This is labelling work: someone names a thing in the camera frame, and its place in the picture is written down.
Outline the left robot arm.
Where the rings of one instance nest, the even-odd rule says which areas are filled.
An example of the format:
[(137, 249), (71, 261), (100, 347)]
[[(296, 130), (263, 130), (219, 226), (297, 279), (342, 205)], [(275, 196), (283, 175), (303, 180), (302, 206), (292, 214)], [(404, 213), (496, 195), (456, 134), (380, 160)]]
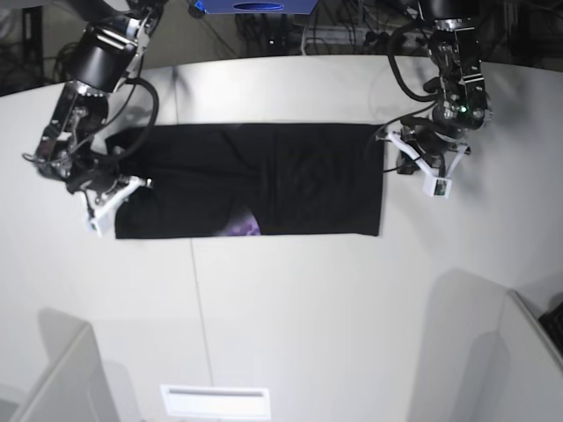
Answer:
[[(480, 130), (491, 114), (490, 99), (481, 71), (482, 50), (474, 20), (479, 17), (478, 1), (407, 1), (418, 16), (396, 29), (389, 39), (387, 58), (399, 88), (412, 100), (427, 103), (423, 111), (395, 119), (399, 139), (413, 153), (398, 153), (394, 171), (412, 175), (427, 165), (439, 177), (448, 173), (446, 155), (469, 156), (471, 148), (463, 141), (467, 133)], [(430, 31), (428, 57), (437, 67), (437, 76), (423, 85), (423, 95), (412, 91), (397, 63), (398, 43), (414, 30)]]

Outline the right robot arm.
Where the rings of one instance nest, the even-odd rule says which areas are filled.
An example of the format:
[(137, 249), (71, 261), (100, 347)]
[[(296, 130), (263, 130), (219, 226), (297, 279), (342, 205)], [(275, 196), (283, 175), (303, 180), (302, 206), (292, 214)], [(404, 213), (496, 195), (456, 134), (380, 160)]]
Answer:
[[(69, 59), (69, 80), (51, 120), (37, 149), (25, 159), (43, 178), (64, 183), (71, 194), (92, 191), (103, 195), (128, 182), (120, 163), (141, 148), (157, 120), (156, 89), (133, 73), (140, 69), (165, 2), (130, 1), (124, 11), (106, 1), (72, 1), (69, 5), (87, 26)], [(110, 95), (127, 85), (142, 86), (150, 94), (149, 122), (126, 149), (102, 155), (91, 144), (111, 122)]]

